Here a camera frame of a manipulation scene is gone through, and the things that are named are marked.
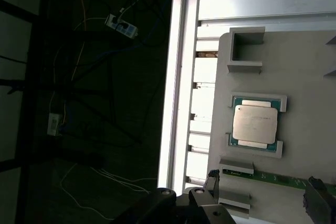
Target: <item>gray bracket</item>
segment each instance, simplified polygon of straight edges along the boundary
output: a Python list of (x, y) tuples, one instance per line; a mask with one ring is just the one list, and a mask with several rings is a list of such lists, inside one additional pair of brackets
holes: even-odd
[(224, 55), (228, 55), (227, 68), (229, 72), (260, 73), (261, 61), (240, 60), (239, 48), (244, 45), (261, 45), (264, 43), (265, 27), (230, 28), (228, 36), (222, 36), (219, 43), (225, 43)]

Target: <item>black cable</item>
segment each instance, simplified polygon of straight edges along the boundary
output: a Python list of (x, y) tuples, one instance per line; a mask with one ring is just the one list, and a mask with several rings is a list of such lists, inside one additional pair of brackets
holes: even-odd
[(9, 61), (12, 61), (12, 62), (16, 62), (16, 63), (27, 64), (27, 62), (25, 62), (25, 61), (15, 60), (15, 59), (12, 59), (12, 58), (9, 58), (9, 57), (5, 57), (5, 56), (2, 56), (2, 55), (0, 55), (0, 58), (1, 59), (5, 59), (5, 60), (9, 60)]
[(152, 96), (151, 96), (151, 98), (150, 98), (150, 101), (148, 102), (148, 106), (147, 106), (147, 108), (146, 108), (145, 116), (144, 116), (144, 118), (143, 118), (143, 122), (142, 122), (141, 132), (140, 132), (140, 135), (139, 135), (139, 137), (138, 137), (138, 139), (139, 139), (140, 142), (141, 142), (141, 137), (142, 137), (142, 135), (143, 135), (143, 133), (144, 133), (144, 130), (145, 130), (145, 126), (146, 126), (146, 122), (147, 122), (147, 119), (148, 119), (149, 111), (150, 111), (150, 109), (151, 109), (151, 105), (152, 105), (152, 103), (153, 103), (153, 101), (154, 101), (154, 98), (155, 98), (157, 92), (158, 92), (159, 89), (160, 89), (161, 82), (162, 82), (164, 79), (165, 79), (165, 73), (163, 73), (163, 74), (160, 76), (160, 79), (159, 79), (159, 81), (158, 81), (158, 84), (156, 85), (156, 87), (155, 87), (155, 89), (154, 89), (154, 92), (153, 92), (153, 94), (152, 94)]
[(79, 136), (79, 135), (76, 135), (76, 134), (70, 133), (70, 132), (61, 131), (61, 134), (62, 135), (68, 135), (68, 136), (71, 136), (71, 137), (74, 137), (74, 138), (77, 138), (77, 139), (80, 139), (80, 140), (88, 141), (88, 142), (93, 142), (93, 143), (97, 143), (97, 144), (110, 145), (110, 146), (113, 146), (113, 147), (116, 147), (116, 148), (128, 148), (128, 147), (132, 147), (135, 144), (135, 142), (133, 142), (133, 143), (130, 143), (128, 145), (122, 145), (122, 146), (120, 146), (120, 145), (112, 144), (112, 143), (109, 143), (109, 142), (106, 142), (106, 141), (102, 141), (102, 140), (94, 140), (94, 139), (91, 139), (89, 137)]
[(79, 104), (81, 104), (85, 108), (87, 108), (89, 111), (91, 111), (92, 114), (98, 116), (99, 118), (101, 118), (105, 122), (109, 123), (112, 127), (114, 127), (115, 129), (117, 129), (118, 131), (120, 131), (121, 133), (123, 133), (124, 135), (126, 135), (129, 139), (131, 139), (131, 140), (133, 140), (135, 142), (139, 141), (136, 137), (132, 136), (130, 133), (128, 133), (127, 131), (125, 131), (121, 127), (117, 126), (116, 124), (113, 124), (108, 117), (106, 117), (104, 114), (100, 113), (94, 107), (92, 107), (92, 106), (88, 105), (87, 103), (85, 103), (81, 98), (77, 97), (76, 95), (71, 95), (71, 99), (74, 100), (74, 101), (76, 101), (76, 102), (78, 102)]
[(107, 74), (107, 83), (108, 83), (108, 90), (109, 90), (109, 109), (110, 109), (110, 116), (112, 122), (115, 124), (117, 123), (117, 118), (115, 114), (115, 100), (114, 100), (114, 87), (113, 87), (113, 69), (112, 69), (112, 58), (109, 57), (106, 62), (106, 74)]
[(77, 81), (79, 81), (80, 79), (82, 79), (84, 76), (88, 75), (89, 73), (91, 73), (92, 71), (94, 71), (97, 67), (101, 66), (106, 60), (108, 60), (108, 58), (111, 57), (111, 55), (106, 55), (98, 60), (96, 60), (94, 62), (94, 64), (90, 64), (91, 68), (87, 69), (86, 71), (84, 71), (81, 74), (78, 74), (73, 80), (72, 80), (72, 84), (75, 84)]

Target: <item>electrical cord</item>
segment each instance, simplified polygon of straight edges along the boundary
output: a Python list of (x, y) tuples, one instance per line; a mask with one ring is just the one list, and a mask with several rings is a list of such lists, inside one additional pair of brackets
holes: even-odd
[(130, 9), (132, 8), (139, 0), (135, 0), (131, 5), (129, 5), (127, 8), (121, 8), (120, 9), (120, 15), (118, 16), (117, 20), (120, 20), (121, 17)]
[(12, 59), (12, 58), (9, 58), (9, 57), (5, 57), (5, 56), (2, 56), (2, 55), (0, 55), (0, 58), (4, 59), (4, 60), (9, 60), (9, 61), (12, 61), (12, 62), (16, 62), (16, 63), (27, 64), (27, 62), (25, 62), (25, 61), (15, 60), (15, 59)]
[[(82, 3), (82, 8), (83, 8), (84, 31), (86, 31), (87, 30), (87, 25), (86, 25), (86, 10), (85, 10), (85, 5), (84, 5), (84, 0), (81, 0), (81, 3)], [(77, 63), (76, 63), (75, 69), (73, 70), (73, 73), (72, 73), (72, 76), (71, 76), (71, 81), (73, 80), (73, 78), (75, 76), (75, 73), (76, 73), (76, 70), (77, 70), (77, 64), (79, 63), (80, 57), (83, 53), (84, 46), (85, 46), (85, 41), (83, 42), (82, 47), (80, 49), (80, 53), (78, 55)], [(62, 122), (63, 125), (65, 124), (66, 115), (67, 115), (66, 103), (64, 102), (64, 116), (63, 116), (63, 122)]]
[[(148, 193), (148, 194), (150, 193), (149, 191), (147, 191), (146, 189), (144, 189), (144, 188), (141, 187), (141, 186), (137, 186), (137, 185), (134, 185), (134, 184), (131, 184), (131, 183), (127, 183), (127, 182), (119, 181), (119, 180), (115, 179), (113, 176), (111, 176), (111, 175), (109, 175), (109, 174), (105, 174), (105, 173), (103, 173), (103, 172), (101, 172), (101, 171), (99, 171), (99, 170), (96, 170), (96, 169), (94, 169), (93, 167), (91, 167), (91, 169), (94, 170), (94, 171), (95, 171), (96, 173), (98, 173), (99, 175), (101, 175), (101, 176), (103, 176), (103, 177), (106, 177), (106, 178), (108, 178), (108, 179), (111, 179), (111, 180), (113, 180), (113, 181), (115, 181), (115, 182), (118, 182), (119, 184), (121, 184), (121, 185), (123, 185), (123, 186), (129, 187), (129, 188), (131, 188), (131, 189), (134, 190), (134, 191), (145, 191), (145, 192)], [(141, 190), (135, 190), (135, 189), (133, 189), (133, 188), (130, 187), (130, 186), (139, 188), (139, 189), (141, 189)]]
[(63, 181), (66, 179), (66, 177), (69, 175), (69, 173), (74, 169), (74, 167), (76, 166), (77, 164), (74, 164), (71, 166), (71, 168), (65, 173), (64, 177), (62, 178), (62, 180), (60, 181), (59, 185), (60, 185), (60, 188), (71, 198), (73, 199), (73, 201), (76, 203), (76, 205), (79, 207), (79, 208), (82, 208), (82, 209), (88, 209), (88, 210), (91, 210), (91, 211), (94, 211), (95, 213), (99, 214), (103, 219), (105, 220), (114, 220), (114, 218), (108, 218), (106, 216), (104, 216), (102, 213), (100, 213), (98, 210), (92, 208), (92, 207), (85, 207), (85, 206), (82, 206), (80, 203), (78, 203), (78, 201), (74, 198), (74, 196), (69, 193), (67, 190), (65, 190), (65, 188), (63, 187)]
[(102, 172), (106, 173), (106, 174), (109, 174), (113, 177), (117, 177), (117, 178), (121, 178), (123, 180), (126, 180), (128, 182), (138, 182), (138, 181), (142, 181), (142, 180), (157, 180), (157, 178), (139, 178), (139, 179), (134, 179), (134, 180), (131, 180), (131, 179), (127, 179), (127, 178), (123, 178), (121, 176), (118, 176), (116, 174), (112, 174), (112, 173), (109, 173), (108, 171), (106, 171), (105, 169), (100, 169)]

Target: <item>power outlet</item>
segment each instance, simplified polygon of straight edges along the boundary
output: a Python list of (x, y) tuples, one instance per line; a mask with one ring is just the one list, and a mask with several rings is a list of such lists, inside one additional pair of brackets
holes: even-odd
[(63, 116), (60, 114), (49, 113), (47, 135), (60, 136), (58, 129), (61, 124), (62, 117)]
[[(124, 34), (131, 39), (134, 39), (136, 35), (138, 35), (138, 28), (136, 26), (133, 26), (132, 24), (122, 19), (119, 20), (117, 23), (114, 23), (113, 18), (115, 18), (115, 16), (110, 14), (105, 21), (105, 25), (111, 27), (114, 30), (117, 29), (118, 32)], [(124, 26), (122, 26), (120, 23), (127, 24), (127, 28), (124, 28)]]

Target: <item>metal plate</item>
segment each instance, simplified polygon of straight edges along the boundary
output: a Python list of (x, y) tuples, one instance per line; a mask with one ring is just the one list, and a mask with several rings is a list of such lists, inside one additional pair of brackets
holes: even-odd
[(238, 140), (272, 144), (277, 132), (275, 108), (238, 105), (233, 119), (233, 137)]

